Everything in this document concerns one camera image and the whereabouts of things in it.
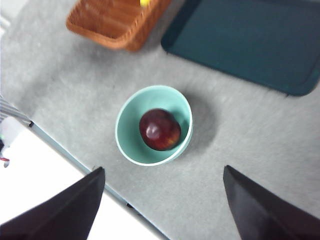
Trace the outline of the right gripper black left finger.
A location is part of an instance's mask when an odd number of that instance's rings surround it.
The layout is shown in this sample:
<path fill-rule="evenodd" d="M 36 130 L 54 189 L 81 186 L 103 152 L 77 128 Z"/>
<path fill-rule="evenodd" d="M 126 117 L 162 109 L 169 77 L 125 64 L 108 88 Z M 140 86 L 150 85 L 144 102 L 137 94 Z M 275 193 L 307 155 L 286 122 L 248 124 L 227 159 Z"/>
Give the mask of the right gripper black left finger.
<path fill-rule="evenodd" d="M 85 240 L 100 207 L 105 186 L 102 167 L 51 199 L 3 223 L 2 240 Z"/>

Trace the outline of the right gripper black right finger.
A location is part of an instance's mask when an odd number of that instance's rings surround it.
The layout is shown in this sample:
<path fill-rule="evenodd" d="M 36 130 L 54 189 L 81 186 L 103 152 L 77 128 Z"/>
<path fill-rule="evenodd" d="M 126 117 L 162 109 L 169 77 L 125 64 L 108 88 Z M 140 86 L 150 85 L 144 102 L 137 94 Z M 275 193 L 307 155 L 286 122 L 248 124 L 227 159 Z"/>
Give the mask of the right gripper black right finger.
<path fill-rule="evenodd" d="M 320 220 L 230 165 L 223 169 L 228 206 L 243 240 L 318 240 Z"/>

